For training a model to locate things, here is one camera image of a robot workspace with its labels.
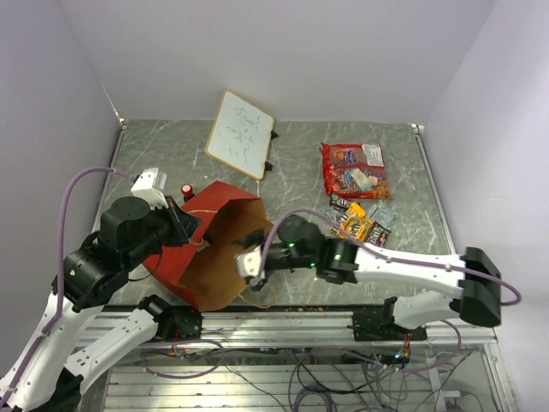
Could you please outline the red paper bag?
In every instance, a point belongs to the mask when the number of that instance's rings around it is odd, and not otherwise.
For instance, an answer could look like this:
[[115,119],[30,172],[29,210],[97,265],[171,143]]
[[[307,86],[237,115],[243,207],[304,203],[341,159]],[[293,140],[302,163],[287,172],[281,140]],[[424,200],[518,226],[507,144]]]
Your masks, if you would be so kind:
[[190,244],[164,247],[143,263],[153,278],[200,312],[229,306],[246,288],[235,255],[236,240],[257,229],[269,232],[262,199],[236,186],[215,181],[181,209],[201,220]]

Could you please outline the yellow M&M packet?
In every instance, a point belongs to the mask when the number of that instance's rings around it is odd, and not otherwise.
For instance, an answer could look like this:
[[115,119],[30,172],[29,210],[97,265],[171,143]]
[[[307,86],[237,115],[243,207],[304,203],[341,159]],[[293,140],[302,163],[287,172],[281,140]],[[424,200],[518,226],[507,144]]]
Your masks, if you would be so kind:
[[365,241],[375,223],[374,220],[368,217],[348,216],[340,224],[337,236],[342,239],[352,237],[359,241]]
[[365,210],[358,204],[358,203],[352,203],[352,205],[346,209],[343,213],[343,216],[336,222],[336,225],[332,228],[330,228],[330,231],[337,235],[337,232],[340,228],[340,224],[343,222],[345,218],[348,216],[359,216],[359,217],[367,217]]

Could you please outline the red cookie snack bag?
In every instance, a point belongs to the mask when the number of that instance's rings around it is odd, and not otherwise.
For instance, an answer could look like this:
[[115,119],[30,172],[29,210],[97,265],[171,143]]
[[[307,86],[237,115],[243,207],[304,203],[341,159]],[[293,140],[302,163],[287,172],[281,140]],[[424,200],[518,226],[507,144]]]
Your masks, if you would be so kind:
[[379,144],[320,144],[324,188],[345,199],[391,199]]

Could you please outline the silver foil snack packet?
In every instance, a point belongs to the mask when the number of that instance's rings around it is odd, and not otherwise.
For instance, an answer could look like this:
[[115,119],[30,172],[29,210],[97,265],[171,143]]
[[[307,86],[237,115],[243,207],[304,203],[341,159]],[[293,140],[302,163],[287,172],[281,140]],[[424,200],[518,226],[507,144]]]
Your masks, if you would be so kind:
[[369,208],[367,217],[382,227],[391,230],[395,220],[399,218],[399,214],[388,206],[384,200],[379,199]]

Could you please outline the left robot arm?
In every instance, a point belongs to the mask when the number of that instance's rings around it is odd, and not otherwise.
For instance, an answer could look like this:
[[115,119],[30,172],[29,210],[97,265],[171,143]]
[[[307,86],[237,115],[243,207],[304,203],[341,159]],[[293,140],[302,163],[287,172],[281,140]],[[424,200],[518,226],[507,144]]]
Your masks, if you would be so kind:
[[188,244],[199,218],[166,199],[150,207],[121,197],[100,217],[100,228],[64,258],[32,340],[1,379],[1,405],[10,411],[72,411],[94,381],[133,348],[174,332],[170,304],[157,295],[141,300],[115,329],[80,351],[81,334],[129,274],[167,247]]

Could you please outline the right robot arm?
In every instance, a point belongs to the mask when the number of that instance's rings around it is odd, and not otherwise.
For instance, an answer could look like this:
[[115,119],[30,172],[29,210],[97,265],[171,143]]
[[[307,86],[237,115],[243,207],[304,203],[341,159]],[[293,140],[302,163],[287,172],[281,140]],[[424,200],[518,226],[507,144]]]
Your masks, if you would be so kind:
[[501,324],[501,275],[480,248],[451,255],[392,251],[326,236],[300,215],[233,243],[242,249],[235,256],[237,272],[253,290],[261,289],[275,270],[296,269],[315,270],[317,278],[338,285],[392,281],[419,288],[420,294],[384,301],[377,326],[390,340],[453,318],[486,328]]

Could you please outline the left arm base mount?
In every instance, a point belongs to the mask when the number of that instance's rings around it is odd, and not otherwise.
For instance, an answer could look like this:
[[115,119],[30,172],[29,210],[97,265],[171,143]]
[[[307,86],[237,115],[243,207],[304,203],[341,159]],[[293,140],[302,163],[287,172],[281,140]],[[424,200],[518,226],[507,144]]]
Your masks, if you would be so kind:
[[196,340],[202,334],[202,315],[193,308],[184,308],[173,314],[173,336],[176,341]]

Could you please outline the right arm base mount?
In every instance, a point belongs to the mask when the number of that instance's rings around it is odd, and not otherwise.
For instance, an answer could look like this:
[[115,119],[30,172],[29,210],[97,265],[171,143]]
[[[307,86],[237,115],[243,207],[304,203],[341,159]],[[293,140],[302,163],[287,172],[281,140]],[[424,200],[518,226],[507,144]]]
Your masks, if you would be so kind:
[[353,312],[349,329],[355,342],[396,342],[404,341],[406,336],[413,342],[427,339],[426,327],[406,330],[396,325],[392,318],[383,315],[378,308],[366,308]]

